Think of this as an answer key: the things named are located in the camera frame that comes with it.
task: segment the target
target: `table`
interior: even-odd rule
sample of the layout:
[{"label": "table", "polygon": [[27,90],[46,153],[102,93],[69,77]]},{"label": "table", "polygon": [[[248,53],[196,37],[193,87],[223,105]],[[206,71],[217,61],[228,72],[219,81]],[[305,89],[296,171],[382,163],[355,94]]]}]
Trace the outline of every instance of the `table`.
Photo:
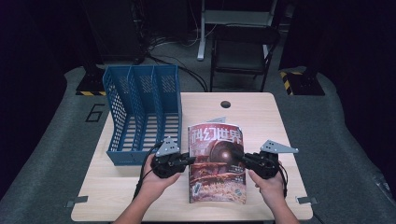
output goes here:
[{"label": "table", "polygon": [[[229,108],[220,106],[231,103]],[[266,92],[182,92],[181,150],[188,151],[187,127],[214,118],[238,124],[244,134],[245,151],[259,152],[268,139],[289,146],[276,101]],[[140,166],[114,166],[106,151],[113,133],[109,115],[93,154],[91,165],[78,196],[88,196],[76,203],[71,218],[75,221],[113,221],[132,200]],[[306,192],[293,154],[280,154],[279,159],[289,175],[286,201],[300,220],[313,216],[310,204],[298,204],[295,197]],[[247,221],[273,219],[259,190],[247,175],[247,203],[189,203],[188,170],[147,211],[144,221]]]},{"label": "table", "polygon": [[201,40],[198,48],[197,60],[202,61],[205,55],[205,24],[227,24],[242,23],[250,25],[271,25],[277,0],[274,0],[271,11],[227,11],[227,10],[206,10],[205,0],[201,6]]}]

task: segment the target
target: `black stand base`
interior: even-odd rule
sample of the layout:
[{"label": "black stand base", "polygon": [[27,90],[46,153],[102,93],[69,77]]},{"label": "black stand base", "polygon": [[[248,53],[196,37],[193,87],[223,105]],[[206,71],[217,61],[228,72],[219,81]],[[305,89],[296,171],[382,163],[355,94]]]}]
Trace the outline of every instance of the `black stand base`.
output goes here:
[{"label": "black stand base", "polygon": [[102,77],[105,70],[97,68],[94,75],[85,74],[76,88],[76,95],[106,95]]},{"label": "black stand base", "polygon": [[302,73],[281,72],[288,95],[325,95],[316,77],[303,82]]}]

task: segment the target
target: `person's left hand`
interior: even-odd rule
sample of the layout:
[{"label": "person's left hand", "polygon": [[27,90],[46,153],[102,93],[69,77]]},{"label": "person's left hand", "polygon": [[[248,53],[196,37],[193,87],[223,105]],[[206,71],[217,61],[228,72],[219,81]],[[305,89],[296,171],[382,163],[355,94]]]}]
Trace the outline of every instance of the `person's left hand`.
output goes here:
[{"label": "person's left hand", "polygon": [[156,176],[151,170],[151,161],[154,158],[154,154],[148,156],[148,159],[144,168],[144,175],[146,177],[143,179],[142,187],[137,194],[137,196],[144,195],[148,200],[154,202],[157,200],[165,191],[166,188],[174,184],[178,178],[181,176],[181,173],[176,173],[168,178],[161,179]]}]

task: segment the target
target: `blue file holder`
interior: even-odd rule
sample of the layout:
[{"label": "blue file holder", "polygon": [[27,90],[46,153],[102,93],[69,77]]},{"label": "blue file holder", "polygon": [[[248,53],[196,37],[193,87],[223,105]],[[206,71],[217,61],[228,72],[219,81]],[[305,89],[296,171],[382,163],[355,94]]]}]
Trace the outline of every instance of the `blue file holder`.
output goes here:
[{"label": "blue file holder", "polygon": [[170,136],[180,147],[181,99],[176,65],[109,66],[103,76],[114,132],[114,165],[142,165],[155,143]]}]

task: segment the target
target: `chair backrest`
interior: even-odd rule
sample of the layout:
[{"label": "chair backrest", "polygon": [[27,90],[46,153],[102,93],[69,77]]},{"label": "chair backrest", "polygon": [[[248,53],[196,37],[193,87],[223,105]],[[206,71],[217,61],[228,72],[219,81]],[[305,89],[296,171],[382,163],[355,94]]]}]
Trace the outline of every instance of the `chair backrest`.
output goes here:
[{"label": "chair backrest", "polygon": [[254,43],[275,46],[280,39],[279,31],[271,26],[223,24],[214,32],[214,40]]}]

